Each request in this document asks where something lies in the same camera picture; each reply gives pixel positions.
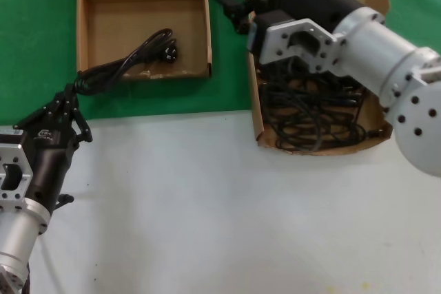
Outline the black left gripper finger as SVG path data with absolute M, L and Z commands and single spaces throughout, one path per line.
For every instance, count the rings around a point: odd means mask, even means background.
M 78 125 L 80 133 L 76 135 L 76 140 L 78 143 L 87 142 L 91 143 L 93 141 L 91 129 L 83 117 L 79 109 L 79 100 L 77 97 L 77 92 L 73 84 L 69 84 L 70 97 L 68 98 L 70 104 L 70 117 Z
M 72 84 L 67 84 L 63 91 L 31 115 L 21 119 L 12 127 L 30 132 L 32 129 L 52 129 L 72 126 Z

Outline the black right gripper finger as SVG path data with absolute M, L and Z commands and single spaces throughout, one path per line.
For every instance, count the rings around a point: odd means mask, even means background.
M 249 14 L 254 11 L 254 0 L 216 0 L 223 7 L 224 15 L 232 22 L 234 30 L 241 35 L 249 33 Z

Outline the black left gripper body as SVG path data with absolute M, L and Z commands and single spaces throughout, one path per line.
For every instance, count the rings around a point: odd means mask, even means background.
M 43 121 L 23 128 L 25 152 L 32 168 L 26 197 L 53 213 L 63 181 L 78 148 L 72 123 Z

